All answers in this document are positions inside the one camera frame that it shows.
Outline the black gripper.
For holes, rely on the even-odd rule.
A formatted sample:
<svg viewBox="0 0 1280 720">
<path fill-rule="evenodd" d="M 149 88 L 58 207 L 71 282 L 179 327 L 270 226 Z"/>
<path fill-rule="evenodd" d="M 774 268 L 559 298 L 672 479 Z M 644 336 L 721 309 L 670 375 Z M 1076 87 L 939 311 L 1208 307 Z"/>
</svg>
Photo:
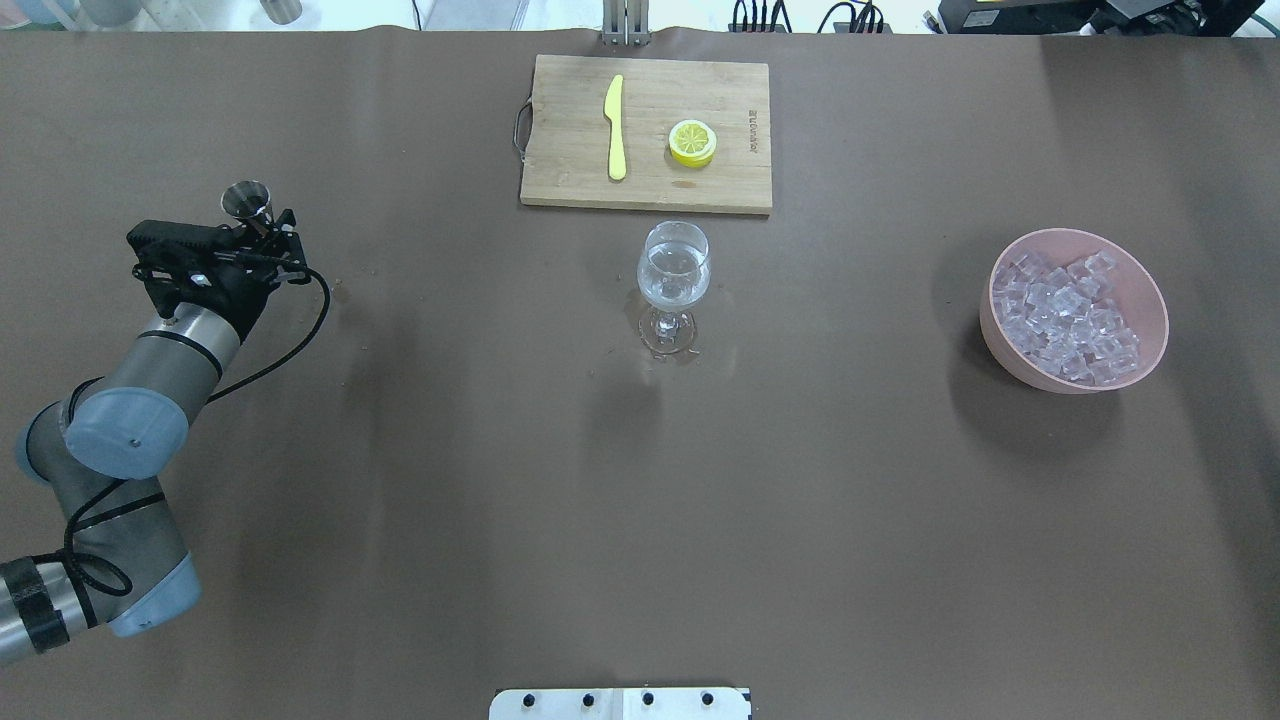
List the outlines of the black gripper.
<svg viewBox="0 0 1280 720">
<path fill-rule="evenodd" d="M 292 209 L 268 214 L 270 241 L 297 240 Z M 172 319 L 182 304 L 214 311 L 236 331 L 241 341 L 262 315 L 268 297 L 284 279 L 301 272 L 293 260 L 265 255 L 239 255 L 233 261 L 165 256 L 170 286 L 165 291 L 165 318 Z"/>
</svg>

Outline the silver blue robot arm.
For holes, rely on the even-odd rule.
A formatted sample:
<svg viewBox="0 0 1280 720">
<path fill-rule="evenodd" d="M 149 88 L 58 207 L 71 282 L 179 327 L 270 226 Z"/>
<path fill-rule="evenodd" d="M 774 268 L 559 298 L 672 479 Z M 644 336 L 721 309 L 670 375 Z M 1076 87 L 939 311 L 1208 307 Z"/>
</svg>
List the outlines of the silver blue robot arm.
<svg viewBox="0 0 1280 720">
<path fill-rule="evenodd" d="M 154 305 L 109 374 L 79 383 L 19 433 L 15 460 L 64 516 L 59 546 L 3 564 L 3 664 L 105 626 L 131 637 L 191 610 L 195 560 L 159 477 L 285 282 L 308 283 L 294 213 L 232 223 L 145 220 L 127 236 Z"/>
</svg>

